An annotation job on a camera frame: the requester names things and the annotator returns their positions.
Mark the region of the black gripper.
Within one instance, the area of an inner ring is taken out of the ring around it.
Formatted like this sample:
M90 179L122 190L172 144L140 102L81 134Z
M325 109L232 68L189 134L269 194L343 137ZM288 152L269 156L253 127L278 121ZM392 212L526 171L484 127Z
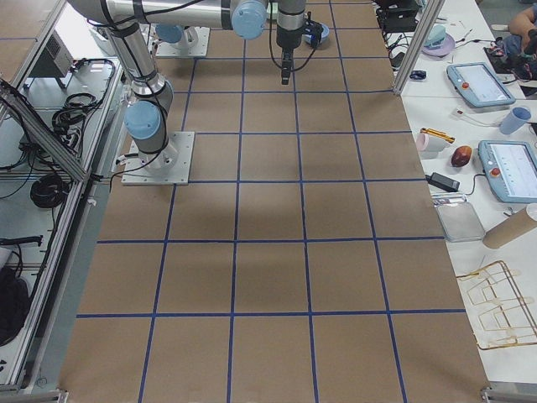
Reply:
M282 49L281 84L288 85L293 70L293 50L300 46L303 29L303 13L278 12L277 45Z

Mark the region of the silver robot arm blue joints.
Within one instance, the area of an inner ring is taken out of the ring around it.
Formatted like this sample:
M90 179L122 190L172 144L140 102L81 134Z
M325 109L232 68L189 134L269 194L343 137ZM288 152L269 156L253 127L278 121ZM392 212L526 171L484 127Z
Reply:
M168 145L166 120L171 97L169 82L157 71L143 37L144 24L220 28L244 40L263 32L267 1L72 1L70 5L106 30L112 48L126 71L134 96L151 109L156 122L128 130L141 157L151 160Z

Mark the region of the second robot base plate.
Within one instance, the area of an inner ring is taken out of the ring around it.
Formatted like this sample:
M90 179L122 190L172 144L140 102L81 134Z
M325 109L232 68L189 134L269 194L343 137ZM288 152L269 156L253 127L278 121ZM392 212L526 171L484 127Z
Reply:
M154 29L154 53L159 58L204 58L207 55L210 29L157 24Z

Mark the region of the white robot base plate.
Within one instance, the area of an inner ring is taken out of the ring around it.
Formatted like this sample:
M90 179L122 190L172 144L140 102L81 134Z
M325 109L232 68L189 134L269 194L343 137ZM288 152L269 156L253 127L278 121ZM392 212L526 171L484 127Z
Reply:
M169 142L161 154L153 156L138 153L132 140L130 153L137 156L127 159L121 182L125 186L187 185L195 142L194 132L171 132Z

